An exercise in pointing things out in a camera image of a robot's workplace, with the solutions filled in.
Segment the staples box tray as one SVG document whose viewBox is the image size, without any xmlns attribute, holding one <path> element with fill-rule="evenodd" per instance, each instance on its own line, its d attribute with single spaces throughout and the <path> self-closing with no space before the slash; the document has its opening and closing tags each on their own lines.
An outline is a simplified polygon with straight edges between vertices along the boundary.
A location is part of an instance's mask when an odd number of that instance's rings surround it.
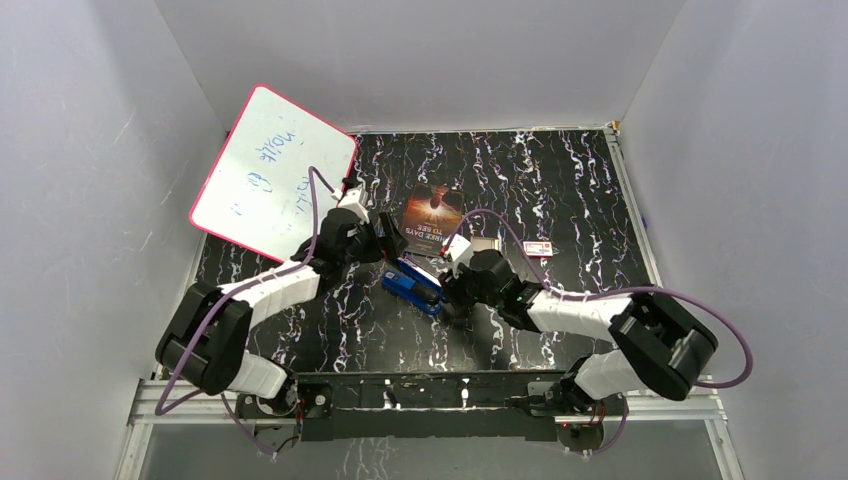
<svg viewBox="0 0 848 480">
<path fill-rule="evenodd" d="M 491 237 L 471 237 L 470 244 L 474 253 L 485 250 L 502 251 L 502 242 L 498 238 Z"/>
</svg>

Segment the red staples box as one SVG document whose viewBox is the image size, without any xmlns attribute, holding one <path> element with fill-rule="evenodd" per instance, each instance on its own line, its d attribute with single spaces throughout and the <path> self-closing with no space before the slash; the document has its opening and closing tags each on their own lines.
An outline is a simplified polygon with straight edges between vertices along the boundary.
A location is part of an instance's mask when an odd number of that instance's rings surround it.
<svg viewBox="0 0 848 480">
<path fill-rule="evenodd" d="M 523 241 L 522 248 L 529 257 L 549 258 L 554 255 L 554 248 L 549 241 Z"/>
</svg>

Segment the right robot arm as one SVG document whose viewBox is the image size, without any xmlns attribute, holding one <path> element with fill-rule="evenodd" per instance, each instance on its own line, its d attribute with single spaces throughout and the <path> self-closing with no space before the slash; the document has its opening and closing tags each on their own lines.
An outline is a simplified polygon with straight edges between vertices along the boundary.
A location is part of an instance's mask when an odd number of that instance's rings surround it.
<svg viewBox="0 0 848 480">
<path fill-rule="evenodd" d="M 668 294 L 625 293 L 595 300 L 556 294 L 520 279 L 493 249 L 453 264 L 438 279 L 444 301 L 459 315 L 482 304 L 517 330 L 576 334 L 614 345 L 608 353 L 580 358 L 542 394 L 547 405 L 577 414 L 632 390 L 682 401 L 718 347 L 715 335 Z"/>
</svg>

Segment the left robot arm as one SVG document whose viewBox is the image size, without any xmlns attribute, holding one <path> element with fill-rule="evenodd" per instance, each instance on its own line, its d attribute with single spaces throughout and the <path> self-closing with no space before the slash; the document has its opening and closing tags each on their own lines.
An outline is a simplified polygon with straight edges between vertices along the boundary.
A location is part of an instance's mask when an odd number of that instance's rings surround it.
<svg viewBox="0 0 848 480">
<path fill-rule="evenodd" d="M 253 395 L 271 414 L 290 414 L 299 400 L 294 374 L 249 353 L 248 334 L 269 317 L 327 293 L 351 264 L 398 257 L 407 240 L 388 214 L 379 221 L 375 227 L 367 215 L 333 208 L 280 268 L 238 283 L 193 284 L 156 347 L 156 360 L 204 394 Z"/>
</svg>

